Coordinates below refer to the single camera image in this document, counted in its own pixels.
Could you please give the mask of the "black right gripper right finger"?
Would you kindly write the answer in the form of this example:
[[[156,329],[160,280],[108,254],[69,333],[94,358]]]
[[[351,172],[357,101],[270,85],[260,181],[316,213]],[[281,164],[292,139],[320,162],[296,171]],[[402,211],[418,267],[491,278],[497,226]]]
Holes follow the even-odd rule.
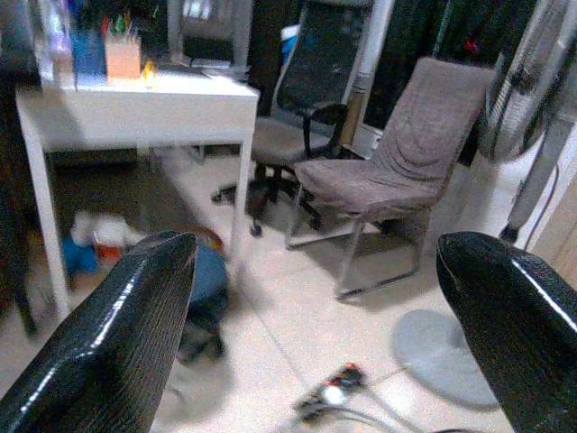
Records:
[[[576,292],[543,259],[482,233],[441,235],[436,270],[516,432],[576,430]]]

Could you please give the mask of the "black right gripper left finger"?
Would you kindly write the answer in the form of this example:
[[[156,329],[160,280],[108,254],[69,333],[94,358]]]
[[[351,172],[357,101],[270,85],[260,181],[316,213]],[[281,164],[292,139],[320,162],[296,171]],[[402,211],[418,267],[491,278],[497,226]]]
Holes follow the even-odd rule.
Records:
[[[140,241],[56,328],[1,400],[3,432],[147,432],[188,312],[197,239]]]

